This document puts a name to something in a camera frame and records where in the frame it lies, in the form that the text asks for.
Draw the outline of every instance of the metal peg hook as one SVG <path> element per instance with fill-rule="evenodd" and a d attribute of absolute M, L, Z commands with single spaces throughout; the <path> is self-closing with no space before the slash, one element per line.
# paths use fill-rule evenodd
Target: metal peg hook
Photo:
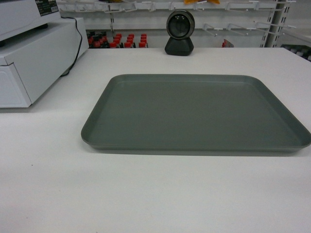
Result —
<path fill-rule="evenodd" d="M 136 11 L 138 10 L 137 7 L 136 7 L 136 1 L 135 2 L 128 2 L 126 0 L 123 0 L 124 2 L 127 2 L 127 3 L 131 3 L 133 6 L 134 6 L 134 9 L 130 9 L 130 10 L 125 10 L 125 9 L 122 9 L 124 12 L 131 12 L 131 11 Z"/>
<path fill-rule="evenodd" d="M 207 30 L 208 27 L 211 28 L 211 29 L 215 29 L 214 27 L 212 27 L 212 26 L 210 26 L 209 24 L 205 23 L 205 24 L 203 25 L 203 30 L 204 30 L 205 32 L 211 34 L 212 36 L 217 36 L 217 34 L 214 34 L 214 33 L 211 33 L 210 31 L 208 31 L 208 30 Z"/>
<path fill-rule="evenodd" d="M 196 2 L 196 4 L 202 4 L 202 3 L 206 3 L 206 2 L 207 2 L 207 0 L 204 0 L 204 1 L 198 1 L 198 2 Z"/>
<path fill-rule="evenodd" d="M 74 9 L 73 9 L 73 11 L 74 11 L 74 12 L 79 12 L 79 10 L 78 10 L 78 6 L 77 6 L 76 4 L 74 5 Z"/>
<path fill-rule="evenodd" d="M 228 30 L 228 31 L 231 31 L 231 32 L 233 32 L 233 33 L 236 33 L 236 34 L 239 34 L 239 35 L 243 35 L 243 36 L 248 35 L 248 33 L 245 33 L 245 34 L 244 34 L 244 33 L 240 33 L 240 32 L 231 30 L 231 25 L 232 25 L 232 26 L 236 26 L 236 27 L 238 27 L 238 28 L 245 29 L 245 30 L 250 30 L 250 29 L 248 29 L 248 28 L 245 28 L 245 27 L 242 27 L 242 26 L 233 24 L 233 23 L 229 23 L 228 26 L 227 26 L 227 30 Z"/>
<path fill-rule="evenodd" d="M 95 11 L 95 12 L 103 12 L 103 11 L 105 11 L 104 10 L 104 5 L 101 3 L 101 2 L 95 2 L 94 3 L 94 8 L 93 8 L 93 10 Z"/>
<path fill-rule="evenodd" d="M 84 12 L 94 12 L 94 10 L 90 9 L 89 6 L 87 4 L 84 4 L 84 6 L 82 7 Z"/>
<path fill-rule="evenodd" d="M 171 1 L 170 7 L 169 7 L 169 10 L 170 10 L 170 11 L 174 11 L 174 10 L 176 9 L 175 4 L 173 5 L 173 3 L 174 3 L 174 1 Z"/>
<path fill-rule="evenodd" d="M 149 8 L 149 11 L 152 12 L 152 11 L 155 11 L 156 10 L 156 6 L 155 6 L 155 3 L 154 2 L 151 2 L 151 6 Z"/>
<path fill-rule="evenodd" d="M 201 9 L 198 8 L 198 3 L 197 2 L 193 5 L 193 9 L 195 11 L 202 11 Z"/>
<path fill-rule="evenodd" d="M 66 11 L 68 10 L 68 9 L 67 9 L 67 5 L 64 4 L 63 6 L 65 7 L 65 9 L 63 10 L 63 8 L 60 8 L 60 7 L 59 7 L 59 11 L 61 11 L 61 12 L 66 12 Z"/>
<path fill-rule="evenodd" d="M 245 11 L 241 11 L 241 10 L 231 10 L 230 9 L 230 2 L 227 3 L 227 5 L 225 6 L 225 10 L 226 11 L 233 11 L 233 12 L 240 12 L 240 13 L 245 13 L 248 11 L 248 9 L 246 9 Z"/>
<path fill-rule="evenodd" d="M 263 30 L 263 29 L 260 29 L 260 28 L 254 28 L 254 30 L 261 31 L 261 32 L 264 32 L 264 33 L 268 33 L 268 34 L 271 34 L 271 35 L 276 35 L 276 36 L 284 35 L 284 33 L 281 33 L 281 34 L 273 33 L 273 32 L 266 31 L 266 30 Z"/>
<path fill-rule="evenodd" d="M 258 24 L 265 24 L 265 25 L 269 25 L 269 26 L 275 26 L 275 27 L 280 27 L 280 28 L 296 28 L 295 26 L 291 26 L 291 25 L 278 25 L 278 24 L 273 24 L 273 23 L 266 23 L 266 22 L 256 22 L 255 23 L 255 27 L 258 26 Z"/>
<path fill-rule="evenodd" d="M 116 10 L 116 11 L 110 11 L 109 9 L 106 11 L 106 10 L 104 9 L 104 13 L 106 13 L 106 14 L 118 13 L 118 12 L 122 12 L 122 11 L 123 11 L 123 10 L 121 9 L 121 6 L 120 6 L 119 9 Z"/>
<path fill-rule="evenodd" d="M 260 8 L 260 2 L 257 1 L 257 0 L 249 0 L 249 2 L 253 3 L 255 6 L 254 6 L 254 10 L 255 11 L 283 11 L 284 7 L 280 8 L 280 9 L 261 9 Z"/>

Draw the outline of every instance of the red bottle cap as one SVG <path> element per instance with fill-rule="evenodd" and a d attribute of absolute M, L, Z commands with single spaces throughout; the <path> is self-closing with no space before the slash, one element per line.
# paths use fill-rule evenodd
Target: red bottle cap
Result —
<path fill-rule="evenodd" d="M 125 42 L 124 43 L 124 47 L 125 48 L 130 48 L 132 46 L 132 43 L 131 42 Z"/>
<path fill-rule="evenodd" d="M 94 41 L 93 42 L 93 47 L 94 48 L 99 48 L 101 46 L 101 43 L 99 41 Z"/>
<path fill-rule="evenodd" d="M 116 44 L 119 44 L 120 40 L 119 39 L 113 39 L 113 42 L 115 42 Z"/>
<path fill-rule="evenodd" d="M 116 42 L 111 42 L 111 43 L 109 43 L 109 46 L 110 46 L 110 48 L 116 48 L 117 44 L 116 44 Z"/>
<path fill-rule="evenodd" d="M 91 36 L 90 38 L 87 39 L 88 44 L 91 45 L 93 43 L 93 37 Z"/>
<path fill-rule="evenodd" d="M 139 47 L 140 47 L 140 48 L 146 47 L 146 43 L 145 43 L 145 42 L 140 42 L 140 43 L 139 43 Z"/>

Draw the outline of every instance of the white shelving unit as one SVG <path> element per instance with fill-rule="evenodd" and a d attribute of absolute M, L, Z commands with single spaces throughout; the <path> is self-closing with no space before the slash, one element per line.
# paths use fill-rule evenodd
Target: white shelving unit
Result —
<path fill-rule="evenodd" d="M 271 40 L 275 40 L 281 35 L 281 28 L 288 28 L 285 22 L 273 21 L 275 15 L 283 14 L 295 3 L 292 0 L 220 2 L 59 0 L 57 3 L 61 15 L 83 17 L 87 30 L 108 31 L 108 37 L 114 32 L 147 33 L 151 48 L 165 46 L 169 38 L 166 21 L 177 9 L 186 9 L 194 16 L 195 31 L 191 39 L 195 47 L 221 47 L 224 39 L 235 47 L 265 47 L 269 34 L 273 36 Z"/>
<path fill-rule="evenodd" d="M 306 45 L 311 47 L 311 1 L 300 0 L 290 8 L 286 23 L 296 26 L 294 29 L 282 29 L 284 34 L 277 41 L 277 46 L 284 44 Z"/>

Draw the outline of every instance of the black cable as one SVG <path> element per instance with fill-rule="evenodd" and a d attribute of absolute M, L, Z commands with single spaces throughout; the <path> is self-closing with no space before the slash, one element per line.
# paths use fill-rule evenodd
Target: black cable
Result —
<path fill-rule="evenodd" d="M 61 17 L 61 18 L 70 18 L 70 19 L 74 19 L 74 20 L 76 21 L 76 29 L 77 29 L 77 32 L 79 33 L 80 38 L 81 38 L 81 39 L 80 39 L 80 44 L 79 44 L 79 48 L 78 48 L 78 52 L 77 52 L 76 58 L 74 59 L 72 65 L 68 68 L 67 73 L 66 73 L 66 74 L 62 74 L 62 75 L 60 76 L 60 77 L 64 77 L 64 76 L 66 76 L 66 75 L 68 75 L 68 74 L 70 73 L 70 71 L 71 71 L 71 69 L 73 68 L 74 64 L 76 64 L 76 61 L 77 61 L 78 56 L 79 56 L 80 48 L 81 48 L 81 45 L 82 45 L 82 40 L 83 40 L 83 38 L 82 38 L 82 35 L 81 35 L 81 33 L 79 32 L 79 29 L 78 29 L 78 22 L 77 22 L 77 19 L 72 18 L 72 17 Z"/>

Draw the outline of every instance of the bottle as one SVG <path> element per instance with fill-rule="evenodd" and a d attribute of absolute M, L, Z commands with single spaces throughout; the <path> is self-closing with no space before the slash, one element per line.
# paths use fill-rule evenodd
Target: bottle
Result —
<path fill-rule="evenodd" d="M 110 45 L 109 45 L 109 42 L 108 42 L 108 40 L 107 40 L 107 37 L 105 38 L 105 37 L 103 37 L 103 44 L 102 44 L 102 48 L 103 49 L 108 49 L 108 48 L 110 48 Z"/>
<path fill-rule="evenodd" d="M 114 37 L 114 40 L 119 40 L 119 42 L 117 44 L 119 44 L 119 47 L 120 48 L 124 48 L 124 45 L 123 43 L 121 42 L 121 38 L 122 38 L 122 35 L 120 35 L 120 33 L 116 34 L 116 36 Z"/>
<path fill-rule="evenodd" d="M 111 49 L 116 49 L 116 48 L 117 48 L 116 42 L 111 42 L 111 43 L 109 43 L 109 47 L 110 47 Z"/>
<path fill-rule="evenodd" d="M 88 32 L 91 36 L 94 36 L 95 35 L 95 31 L 90 31 Z"/>
<path fill-rule="evenodd" d="M 93 48 L 93 36 L 92 35 L 87 36 L 87 41 L 88 41 L 88 47 L 90 49 Z"/>
<path fill-rule="evenodd" d="M 122 38 L 122 34 L 121 33 L 117 33 L 116 37 L 120 37 L 120 39 Z"/>
<path fill-rule="evenodd" d="M 130 42 L 131 44 L 133 43 L 133 39 L 132 38 L 128 38 L 127 40 L 126 40 L 126 42 Z"/>
<path fill-rule="evenodd" d="M 99 36 L 93 36 L 93 48 L 94 49 L 100 49 L 101 43 L 99 42 Z"/>
<path fill-rule="evenodd" d="M 143 36 L 142 38 L 140 38 L 140 42 L 146 43 L 146 48 L 148 48 L 147 38 Z"/>
<path fill-rule="evenodd" d="M 116 43 L 117 48 L 120 48 L 120 40 L 119 39 L 113 39 L 113 42 Z"/>
<path fill-rule="evenodd" d="M 103 44 L 104 44 L 104 34 L 103 33 L 99 33 L 98 37 L 99 37 L 99 43 L 101 44 L 101 48 L 102 48 Z"/>
<path fill-rule="evenodd" d="M 132 39 L 132 40 L 133 40 L 132 46 L 133 46 L 133 48 L 136 48 L 136 44 L 135 44 L 135 42 L 134 42 L 134 34 L 129 34 L 128 37 L 127 37 L 127 39 Z"/>
<path fill-rule="evenodd" d="M 125 48 L 132 48 L 132 43 L 127 41 L 124 43 L 124 47 Z"/>
<path fill-rule="evenodd" d="M 106 31 L 101 31 L 100 34 L 102 35 L 102 37 L 103 37 L 104 39 L 108 40 L 108 39 L 107 39 L 107 32 L 106 32 Z"/>
<path fill-rule="evenodd" d="M 140 47 L 140 48 L 146 48 L 147 46 L 146 46 L 146 43 L 145 43 L 145 42 L 140 42 L 140 43 L 139 43 L 139 47 Z"/>

